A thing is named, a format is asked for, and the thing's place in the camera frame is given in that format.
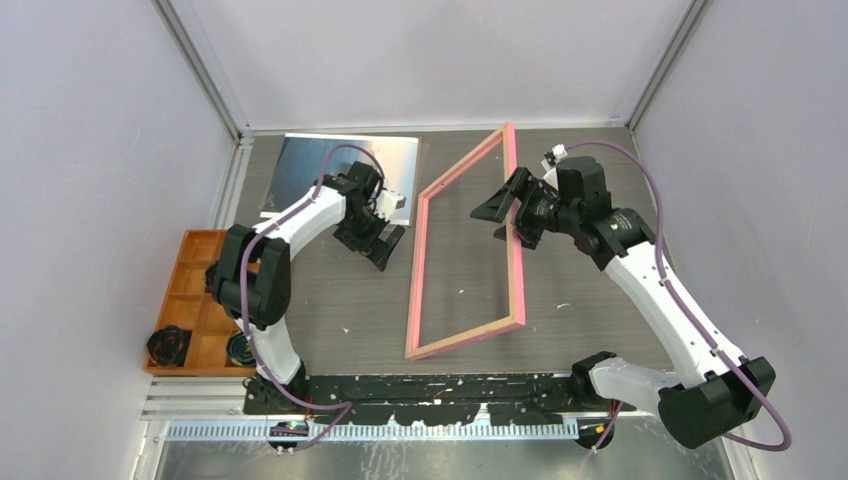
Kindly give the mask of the pink wooden picture frame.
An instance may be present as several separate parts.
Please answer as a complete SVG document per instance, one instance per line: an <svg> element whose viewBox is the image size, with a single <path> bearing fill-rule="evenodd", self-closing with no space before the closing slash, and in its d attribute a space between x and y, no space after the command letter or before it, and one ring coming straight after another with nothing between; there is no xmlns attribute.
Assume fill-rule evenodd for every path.
<svg viewBox="0 0 848 480"><path fill-rule="evenodd" d="M509 203L505 225L509 314L427 345L420 343L430 201L498 146L503 148L503 176L508 177L518 166L515 126L510 122L491 133L418 195L405 340L405 358L409 361L451 351L526 325L523 250L515 228L511 224L516 208Z"/></svg>

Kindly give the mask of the clear acrylic sheet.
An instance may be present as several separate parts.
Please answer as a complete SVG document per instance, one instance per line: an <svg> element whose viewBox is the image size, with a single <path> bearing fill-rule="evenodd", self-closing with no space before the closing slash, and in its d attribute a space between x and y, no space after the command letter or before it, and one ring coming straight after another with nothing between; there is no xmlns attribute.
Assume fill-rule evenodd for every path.
<svg viewBox="0 0 848 480"><path fill-rule="evenodd" d="M413 198L416 199L420 191L424 188L422 184L422 176L425 170L428 158L429 144L423 139L420 139L417 147L414 184L412 187Z"/></svg>

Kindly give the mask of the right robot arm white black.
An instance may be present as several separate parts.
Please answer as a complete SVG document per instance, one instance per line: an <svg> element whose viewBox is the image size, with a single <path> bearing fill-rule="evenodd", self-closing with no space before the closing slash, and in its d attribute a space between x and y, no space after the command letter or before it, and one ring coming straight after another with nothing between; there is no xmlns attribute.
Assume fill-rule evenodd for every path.
<svg viewBox="0 0 848 480"><path fill-rule="evenodd" d="M494 222L524 248L543 233L570 236L631 299L660 340L674 367L661 372L630 364L602 351L573 364L569 388L574 403L596 410L616 400L660 419L682 446L695 449L754 419L761 403L751 391L768 393L776 378L764 357L748 358L678 287L676 274L657 257L657 240L642 217L616 208L600 163L588 156L565 159L542 178L518 167L471 217ZM689 303L681 308L679 301Z"/></svg>

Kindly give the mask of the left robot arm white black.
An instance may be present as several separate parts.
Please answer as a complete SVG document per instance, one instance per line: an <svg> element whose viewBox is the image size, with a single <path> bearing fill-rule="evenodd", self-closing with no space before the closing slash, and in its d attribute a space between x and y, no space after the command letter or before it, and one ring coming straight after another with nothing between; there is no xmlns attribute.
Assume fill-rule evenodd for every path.
<svg viewBox="0 0 848 480"><path fill-rule="evenodd" d="M292 296L292 262L326 230L350 251L385 270L402 226L392 227L404 195L383 188L377 168L354 163L326 174L284 212L253 227L235 224L219 258L207 269L213 300L245 336L256 371L280 412L298 412L307 398L306 369L296 353L285 315Z"/></svg>

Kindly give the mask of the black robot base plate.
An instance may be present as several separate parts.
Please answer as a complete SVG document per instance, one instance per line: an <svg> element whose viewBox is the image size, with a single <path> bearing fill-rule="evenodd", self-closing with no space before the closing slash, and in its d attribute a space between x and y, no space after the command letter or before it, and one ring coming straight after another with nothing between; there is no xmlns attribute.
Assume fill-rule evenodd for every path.
<svg viewBox="0 0 848 480"><path fill-rule="evenodd" d="M486 413L495 426L553 425L565 413L611 414L610 400L587 403L578 397L567 375L553 373L439 375L315 375L293 394L309 405L298 405L268 380L255 375L242 381L243 412L247 415L304 414L328 425L339 411L351 409L342 425L401 426L468 425Z"/></svg>

